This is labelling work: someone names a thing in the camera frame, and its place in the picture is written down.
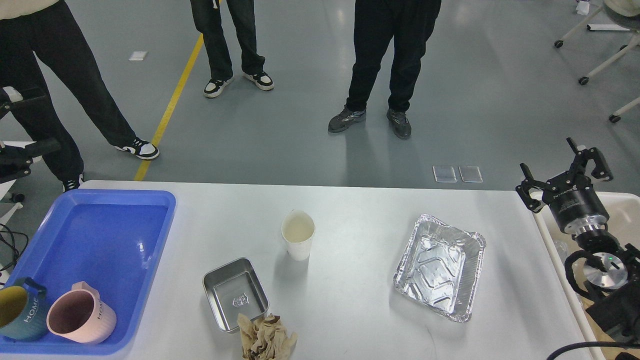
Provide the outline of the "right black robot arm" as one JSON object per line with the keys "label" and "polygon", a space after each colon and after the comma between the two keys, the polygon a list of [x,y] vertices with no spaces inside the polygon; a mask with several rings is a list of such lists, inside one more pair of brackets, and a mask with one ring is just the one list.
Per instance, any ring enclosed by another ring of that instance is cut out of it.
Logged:
{"label": "right black robot arm", "polygon": [[538,214],[549,207],[558,230],[569,235],[578,249],[562,262],[566,284],[591,301],[586,313],[610,341],[585,341],[554,350],[555,360],[583,348],[621,348],[617,358],[631,360],[628,349],[639,348],[639,249],[621,245],[608,230],[608,214],[592,179],[613,179],[602,152],[567,138],[574,159],[569,169],[545,181],[536,180],[521,163],[523,180],[515,189],[528,210]]}

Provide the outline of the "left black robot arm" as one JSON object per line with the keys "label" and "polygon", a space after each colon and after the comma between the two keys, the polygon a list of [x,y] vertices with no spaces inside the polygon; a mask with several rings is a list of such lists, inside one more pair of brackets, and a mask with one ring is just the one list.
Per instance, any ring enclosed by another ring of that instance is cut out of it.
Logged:
{"label": "left black robot arm", "polygon": [[[1,89],[1,117],[9,112],[25,109],[48,100],[48,96],[42,89],[29,88],[17,90],[11,86]],[[30,166],[35,159],[59,151],[61,148],[58,141],[48,138],[35,142],[30,142],[24,146],[10,145],[8,142],[1,142],[0,150],[0,182],[8,183],[18,178],[23,178],[31,173]]]}

